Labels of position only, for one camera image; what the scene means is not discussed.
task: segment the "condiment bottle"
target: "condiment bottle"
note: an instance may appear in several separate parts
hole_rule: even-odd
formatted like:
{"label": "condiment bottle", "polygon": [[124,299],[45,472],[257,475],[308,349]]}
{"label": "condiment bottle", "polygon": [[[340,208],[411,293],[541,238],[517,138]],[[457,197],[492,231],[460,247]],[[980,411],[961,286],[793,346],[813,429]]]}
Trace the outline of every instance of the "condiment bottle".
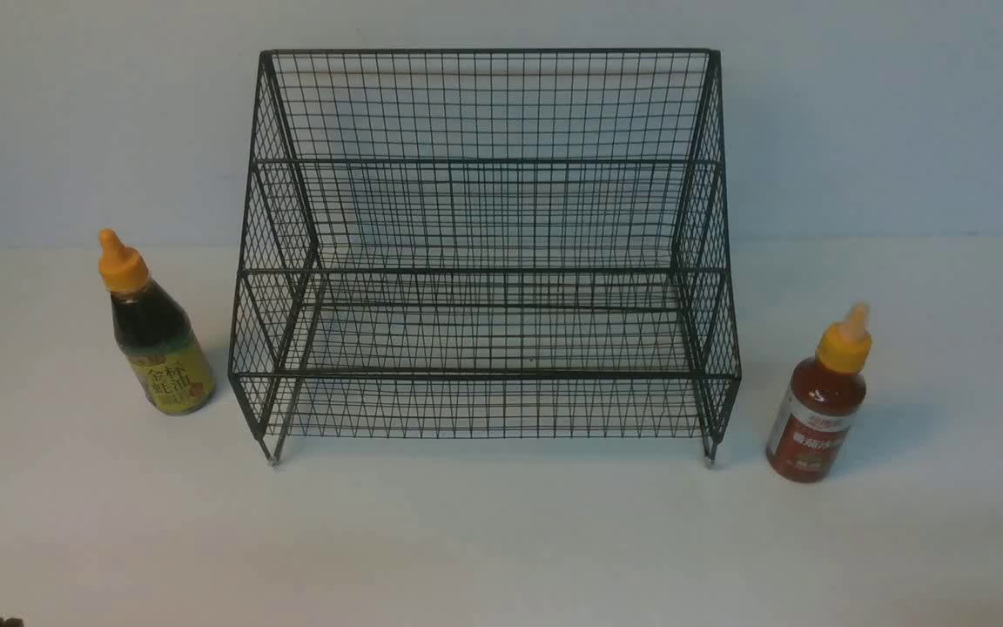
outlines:
{"label": "condiment bottle", "polygon": [[138,251],[99,231],[99,275],[110,293],[115,341],[146,398],[171,415],[195,412],[215,391],[211,366],[184,309],[149,277]]}
{"label": "condiment bottle", "polygon": [[819,340],[814,357],[800,361],[780,404],[764,455],[785,479],[812,484],[830,472],[862,401],[861,371],[873,345],[869,305],[857,303]]}

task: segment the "rack leg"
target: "rack leg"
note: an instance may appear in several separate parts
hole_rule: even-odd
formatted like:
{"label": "rack leg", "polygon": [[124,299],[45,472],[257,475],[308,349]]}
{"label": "rack leg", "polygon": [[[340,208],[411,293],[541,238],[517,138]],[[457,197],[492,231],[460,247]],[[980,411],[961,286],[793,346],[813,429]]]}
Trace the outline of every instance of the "rack leg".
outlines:
{"label": "rack leg", "polygon": [[703,431],[703,464],[707,469],[714,468],[714,457],[717,454],[717,441],[708,432]]}
{"label": "rack leg", "polygon": [[258,445],[261,445],[262,452],[266,453],[266,460],[270,463],[270,467],[274,467],[281,460],[280,457],[275,456],[273,452],[270,451],[270,447],[266,445],[266,436],[261,436],[258,438]]}

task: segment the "bottle label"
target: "bottle label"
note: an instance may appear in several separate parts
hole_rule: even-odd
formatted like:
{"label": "bottle label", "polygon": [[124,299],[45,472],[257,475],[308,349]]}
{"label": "bottle label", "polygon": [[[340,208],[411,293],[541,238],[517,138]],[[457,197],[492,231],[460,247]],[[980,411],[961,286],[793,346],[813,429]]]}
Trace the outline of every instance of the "bottle label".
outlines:
{"label": "bottle label", "polygon": [[191,412],[215,391],[200,342],[189,333],[176,341],[126,356],[146,398],[162,412]]}
{"label": "bottle label", "polygon": [[799,472],[826,472],[853,424],[854,414],[827,416],[803,405],[788,389],[768,436],[768,453]]}

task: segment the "two-tier wire shelf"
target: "two-tier wire shelf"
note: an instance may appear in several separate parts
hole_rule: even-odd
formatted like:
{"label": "two-tier wire shelf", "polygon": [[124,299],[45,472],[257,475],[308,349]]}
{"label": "two-tier wire shelf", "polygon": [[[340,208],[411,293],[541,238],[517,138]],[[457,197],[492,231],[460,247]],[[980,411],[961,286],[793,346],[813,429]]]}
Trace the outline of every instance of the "two-tier wire shelf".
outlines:
{"label": "two-tier wire shelf", "polygon": [[290,436],[701,437],[741,380],[720,56],[275,50],[230,378]]}

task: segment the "red label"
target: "red label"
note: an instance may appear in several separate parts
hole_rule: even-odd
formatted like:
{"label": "red label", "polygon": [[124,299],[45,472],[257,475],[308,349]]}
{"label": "red label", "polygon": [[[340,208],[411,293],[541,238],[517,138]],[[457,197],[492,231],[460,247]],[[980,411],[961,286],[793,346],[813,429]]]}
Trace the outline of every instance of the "red label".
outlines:
{"label": "red label", "polygon": [[787,466],[800,472],[826,472],[839,455],[847,431],[816,431],[788,414],[788,423],[776,441],[773,455]]}

